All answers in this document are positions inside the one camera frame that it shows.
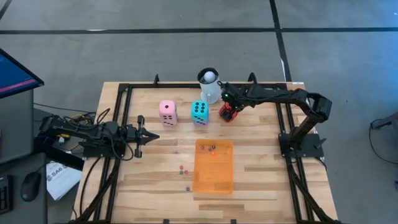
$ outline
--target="orange plastic container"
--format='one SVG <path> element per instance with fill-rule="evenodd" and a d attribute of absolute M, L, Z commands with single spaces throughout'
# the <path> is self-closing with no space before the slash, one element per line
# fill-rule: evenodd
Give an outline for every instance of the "orange plastic container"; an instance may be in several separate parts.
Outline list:
<path fill-rule="evenodd" d="M 195 144 L 193 191 L 231 194 L 234 190 L 233 143 L 198 139 Z"/>

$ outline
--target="teal die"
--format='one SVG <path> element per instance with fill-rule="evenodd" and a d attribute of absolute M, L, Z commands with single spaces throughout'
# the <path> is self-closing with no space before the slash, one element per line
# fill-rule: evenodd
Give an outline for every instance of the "teal die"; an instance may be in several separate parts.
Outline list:
<path fill-rule="evenodd" d="M 207 123 L 209 120 L 209 106 L 204 101 L 194 101 L 192 103 L 191 118 L 194 121 Z"/>

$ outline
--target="concrete floor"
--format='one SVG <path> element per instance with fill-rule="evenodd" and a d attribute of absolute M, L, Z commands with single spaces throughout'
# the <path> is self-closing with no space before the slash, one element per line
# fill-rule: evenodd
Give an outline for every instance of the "concrete floor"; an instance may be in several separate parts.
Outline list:
<path fill-rule="evenodd" d="M 275 0 L 282 28 L 398 27 L 397 1 Z M 12 0 L 1 30 L 273 27 L 268 0 Z M 318 125 L 340 220 L 396 223 L 396 165 L 378 159 L 369 123 L 398 111 L 398 33 L 283 33 L 294 82 L 333 101 Z M 222 80 L 284 81 L 273 32 L 211 34 L 0 35 L 0 47 L 45 82 L 37 103 L 95 110 L 104 81 L 195 80 L 215 67 Z M 47 110 L 67 114 L 62 111 Z M 373 132 L 380 155 L 398 161 L 391 127 Z M 76 188 L 49 198 L 49 223 L 69 220 Z"/>

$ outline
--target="white mug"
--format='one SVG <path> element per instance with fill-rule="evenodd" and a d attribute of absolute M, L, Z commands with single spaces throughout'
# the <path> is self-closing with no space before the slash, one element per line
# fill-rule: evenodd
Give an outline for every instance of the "white mug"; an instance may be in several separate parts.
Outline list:
<path fill-rule="evenodd" d="M 200 98 L 208 104 L 216 103 L 221 98 L 221 87 L 217 84 L 220 80 L 217 70 L 205 68 L 198 74 L 201 88 Z"/>

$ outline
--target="monitor screen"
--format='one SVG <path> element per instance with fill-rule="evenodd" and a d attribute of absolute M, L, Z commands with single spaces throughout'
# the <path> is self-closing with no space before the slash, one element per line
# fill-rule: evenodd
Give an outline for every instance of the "monitor screen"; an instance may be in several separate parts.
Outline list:
<path fill-rule="evenodd" d="M 43 84 L 41 79 L 0 49 L 0 98 Z"/>

